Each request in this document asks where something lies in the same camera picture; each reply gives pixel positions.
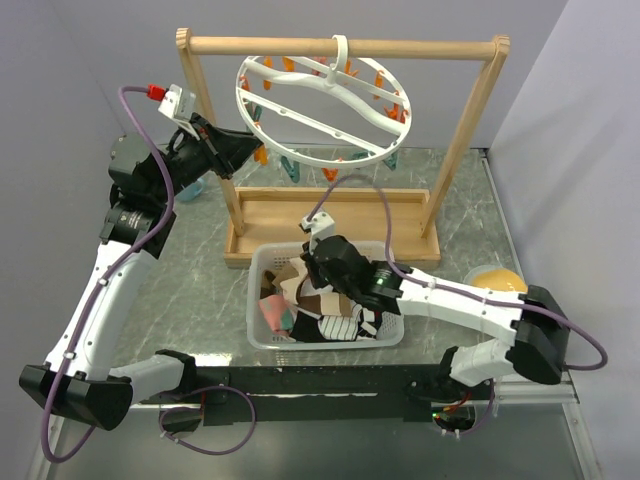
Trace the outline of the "cream brown ribbed sock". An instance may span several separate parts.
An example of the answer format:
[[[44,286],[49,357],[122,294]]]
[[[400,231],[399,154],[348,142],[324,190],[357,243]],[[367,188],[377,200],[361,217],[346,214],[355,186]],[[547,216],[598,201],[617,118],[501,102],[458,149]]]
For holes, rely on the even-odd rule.
[[[276,275],[275,286],[290,305],[320,316],[353,315],[351,300],[331,287],[313,286],[305,262],[294,257]]]

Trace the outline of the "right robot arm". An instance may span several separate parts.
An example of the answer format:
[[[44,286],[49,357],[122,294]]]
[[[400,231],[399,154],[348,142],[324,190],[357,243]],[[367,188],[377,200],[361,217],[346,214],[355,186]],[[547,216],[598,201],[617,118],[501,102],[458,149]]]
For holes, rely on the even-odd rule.
[[[448,398],[505,375],[542,385],[562,379],[569,331],[544,288],[506,292],[443,280],[390,260],[370,260],[340,235],[304,243],[301,257],[315,285],[331,286],[370,311],[434,318],[487,335],[482,343],[444,354],[437,385]]]

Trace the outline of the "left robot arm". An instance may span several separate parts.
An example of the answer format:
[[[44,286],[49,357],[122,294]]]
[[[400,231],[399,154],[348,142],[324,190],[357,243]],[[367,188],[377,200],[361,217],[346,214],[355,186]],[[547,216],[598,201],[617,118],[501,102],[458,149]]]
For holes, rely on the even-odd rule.
[[[129,311],[176,219],[166,188],[179,193],[208,172],[229,179],[262,145],[252,133],[216,128],[198,114],[190,124],[157,156],[136,133],[111,147],[110,208],[90,281],[44,363],[25,366],[19,378],[54,415],[110,431],[140,401],[165,392],[185,402],[197,393],[196,361],[188,354],[158,350],[145,361],[113,365]]]

